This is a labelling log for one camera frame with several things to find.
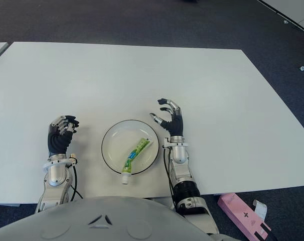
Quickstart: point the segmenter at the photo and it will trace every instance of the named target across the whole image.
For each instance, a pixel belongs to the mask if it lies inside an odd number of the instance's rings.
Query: pink box
[[[221,195],[218,205],[250,241],[266,240],[268,233],[262,226],[265,225],[268,230],[271,228],[237,194]]]

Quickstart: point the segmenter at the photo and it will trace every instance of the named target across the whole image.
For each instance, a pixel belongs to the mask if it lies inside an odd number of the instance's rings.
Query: robotic hand
[[[74,199],[77,186],[77,176],[75,165],[77,159],[74,154],[70,158],[66,157],[66,150],[71,143],[74,130],[79,122],[74,116],[62,115],[55,119],[49,126],[48,131],[48,162],[43,166],[46,173],[44,178],[44,193],[41,196],[36,213],[45,209],[68,202],[68,189],[72,184],[73,176],[69,170],[74,169],[75,188],[71,201]]]
[[[189,154],[187,152],[188,144],[183,137],[183,120],[180,107],[169,99],[159,99],[159,104],[168,104],[170,108],[162,107],[171,114],[172,121],[167,122],[154,113],[150,116],[161,127],[169,131],[170,141],[164,140],[164,162],[169,178],[172,199],[175,209],[181,215],[209,213],[205,200],[200,196],[200,191],[194,181],[190,168],[188,166]],[[166,148],[170,150],[168,167],[166,165]]]

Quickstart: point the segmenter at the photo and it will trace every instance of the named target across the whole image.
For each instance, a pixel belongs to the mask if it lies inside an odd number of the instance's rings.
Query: green toothpaste tube
[[[128,184],[128,178],[131,176],[132,161],[151,143],[152,142],[149,139],[141,138],[135,149],[128,155],[128,158],[122,169],[122,184]]]

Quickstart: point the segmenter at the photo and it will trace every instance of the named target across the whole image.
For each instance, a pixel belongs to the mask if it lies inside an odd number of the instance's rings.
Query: white label
[[[264,221],[267,214],[267,205],[258,200],[253,200],[253,205],[256,207],[254,212]]]

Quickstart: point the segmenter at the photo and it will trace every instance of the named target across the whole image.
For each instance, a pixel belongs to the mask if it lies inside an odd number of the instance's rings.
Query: toothpaste tube cap
[[[127,185],[128,184],[128,178],[131,176],[128,172],[122,172],[122,184]]]

